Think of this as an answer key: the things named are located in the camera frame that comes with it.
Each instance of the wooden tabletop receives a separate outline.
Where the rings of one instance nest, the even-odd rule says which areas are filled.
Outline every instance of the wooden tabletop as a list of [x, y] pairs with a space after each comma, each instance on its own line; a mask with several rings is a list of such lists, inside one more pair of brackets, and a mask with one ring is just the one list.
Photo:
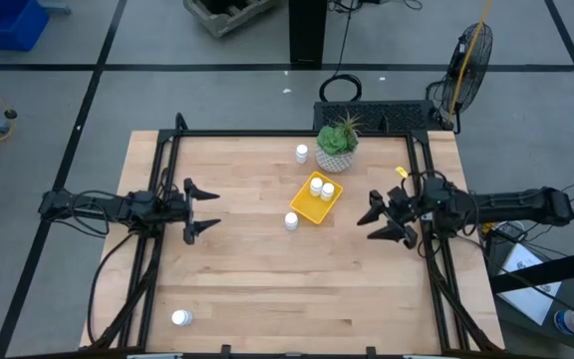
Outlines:
[[[134, 132], [119, 194], [147, 188], [156, 132]], [[310, 159], [295, 162], [306, 144]], [[430, 133], [434, 166], [464, 189], [452, 133]], [[409, 169], [404, 139], [361, 138], [354, 165], [329, 175], [344, 191], [320, 225], [300, 217], [283, 226], [289, 202], [313, 171], [315, 138], [182, 138], [174, 180], [192, 178], [220, 199], [196, 202], [198, 220], [221, 218], [195, 245], [182, 240], [183, 224], [166, 229], [147, 351], [239, 353], [439, 353], [426, 263], [401, 243], [367, 240], [384, 222], [356, 226], [369, 208], [368, 193], [400, 183]], [[422, 163], [422, 152], [419, 152]], [[125, 235], [113, 225], [105, 255]], [[106, 264], [97, 287], [96, 335], [125, 303], [137, 241]], [[451, 241], [464, 307], [488, 337], [503, 341], [479, 249]], [[172, 324], [174, 310], [192, 312], [187, 327]], [[445, 306], [450, 318], [448, 305]], [[141, 320], [136, 310], [131, 343]], [[451, 346], [455, 330], [449, 320]], [[82, 344], [87, 344], [84, 335]]]

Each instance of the black clamp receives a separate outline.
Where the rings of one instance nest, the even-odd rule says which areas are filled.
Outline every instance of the black clamp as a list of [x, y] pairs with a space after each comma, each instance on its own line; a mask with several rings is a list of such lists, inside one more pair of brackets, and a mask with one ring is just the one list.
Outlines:
[[376, 358], [378, 358], [376, 347], [367, 347], [367, 359], [376, 359]]
[[230, 353], [231, 353], [231, 345], [223, 344], [220, 347], [220, 359], [229, 359]]

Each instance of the white cap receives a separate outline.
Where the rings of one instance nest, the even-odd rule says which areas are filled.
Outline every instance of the white cap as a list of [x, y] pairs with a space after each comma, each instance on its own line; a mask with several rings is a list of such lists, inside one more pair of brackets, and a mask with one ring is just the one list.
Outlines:
[[323, 185], [323, 193], [326, 195], [331, 195], [334, 192], [334, 185], [331, 183], [325, 183]]
[[176, 310], [171, 315], [172, 323], [180, 326], [189, 325], [191, 323], [191, 313], [187, 310]]
[[285, 215], [285, 224], [294, 225], [298, 223], [298, 216], [294, 212], [289, 212]]
[[298, 215], [294, 212], [289, 212], [285, 215], [285, 228], [295, 230], [298, 227]]
[[298, 155], [307, 155], [307, 146], [305, 145], [298, 145], [296, 148], [296, 154]]
[[311, 188], [320, 188], [323, 186], [323, 181], [319, 178], [314, 178], [311, 180]]

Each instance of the white plant pot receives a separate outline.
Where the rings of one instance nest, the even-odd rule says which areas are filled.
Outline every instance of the white plant pot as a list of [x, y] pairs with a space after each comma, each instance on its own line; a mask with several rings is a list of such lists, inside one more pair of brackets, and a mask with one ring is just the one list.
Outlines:
[[354, 161], [354, 153], [358, 147], [355, 147], [352, 152], [327, 155], [327, 153], [320, 147], [316, 147], [316, 162], [321, 169], [330, 173], [338, 173], [348, 169]]

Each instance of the table leg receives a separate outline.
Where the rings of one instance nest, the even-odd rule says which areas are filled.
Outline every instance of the table leg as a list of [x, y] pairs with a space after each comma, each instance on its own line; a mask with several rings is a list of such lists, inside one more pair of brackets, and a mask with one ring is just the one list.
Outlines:
[[292, 64], [321, 65], [327, 0], [289, 0], [289, 53]]

